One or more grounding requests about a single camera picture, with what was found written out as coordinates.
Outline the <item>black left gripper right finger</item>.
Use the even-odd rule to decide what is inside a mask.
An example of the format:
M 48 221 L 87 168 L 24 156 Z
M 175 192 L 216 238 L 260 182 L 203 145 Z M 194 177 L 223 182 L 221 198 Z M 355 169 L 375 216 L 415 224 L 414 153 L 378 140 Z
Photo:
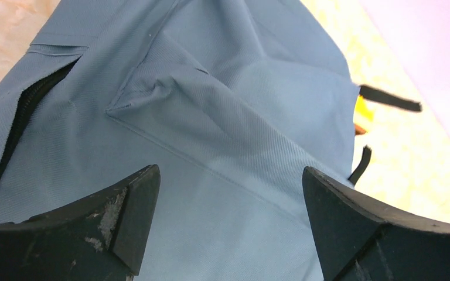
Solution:
M 325 280 L 450 280 L 450 223 L 395 208 L 312 167 L 302 184 Z

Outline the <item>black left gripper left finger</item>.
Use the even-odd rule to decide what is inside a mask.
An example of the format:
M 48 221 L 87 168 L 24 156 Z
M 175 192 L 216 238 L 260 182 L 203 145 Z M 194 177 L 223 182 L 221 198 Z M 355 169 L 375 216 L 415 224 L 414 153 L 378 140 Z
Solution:
M 161 182 L 157 165 L 55 210 L 0 224 L 0 280 L 132 280 Z

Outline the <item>blue grey student backpack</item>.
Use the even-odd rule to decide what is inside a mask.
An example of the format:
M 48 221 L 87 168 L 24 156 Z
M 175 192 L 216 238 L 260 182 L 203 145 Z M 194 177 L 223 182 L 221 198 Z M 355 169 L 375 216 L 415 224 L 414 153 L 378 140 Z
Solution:
M 302 176 L 353 189 L 360 94 L 299 1 L 61 1 L 0 82 L 0 224 L 157 165 L 132 280 L 325 280 Z

